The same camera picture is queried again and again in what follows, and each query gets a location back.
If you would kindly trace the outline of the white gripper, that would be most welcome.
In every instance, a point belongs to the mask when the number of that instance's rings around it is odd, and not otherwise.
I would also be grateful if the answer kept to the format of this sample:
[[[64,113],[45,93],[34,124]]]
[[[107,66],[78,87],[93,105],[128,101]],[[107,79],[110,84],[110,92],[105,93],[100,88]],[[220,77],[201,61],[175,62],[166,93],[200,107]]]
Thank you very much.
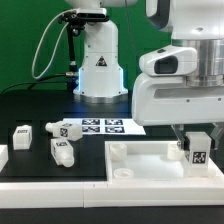
[[[132,118],[141,126],[172,125],[177,146],[186,150],[183,124],[214,123],[212,149],[224,135],[224,87],[188,87],[183,77],[149,77],[134,84]]]

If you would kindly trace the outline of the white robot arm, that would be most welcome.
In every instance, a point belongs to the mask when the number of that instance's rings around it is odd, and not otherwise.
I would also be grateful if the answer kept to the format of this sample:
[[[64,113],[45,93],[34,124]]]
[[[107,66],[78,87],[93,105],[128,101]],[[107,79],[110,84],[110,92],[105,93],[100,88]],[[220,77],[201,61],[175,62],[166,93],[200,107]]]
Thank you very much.
[[[132,118],[171,125],[181,146],[188,124],[211,123],[212,146],[224,136],[224,0],[145,0],[152,43],[139,58]]]

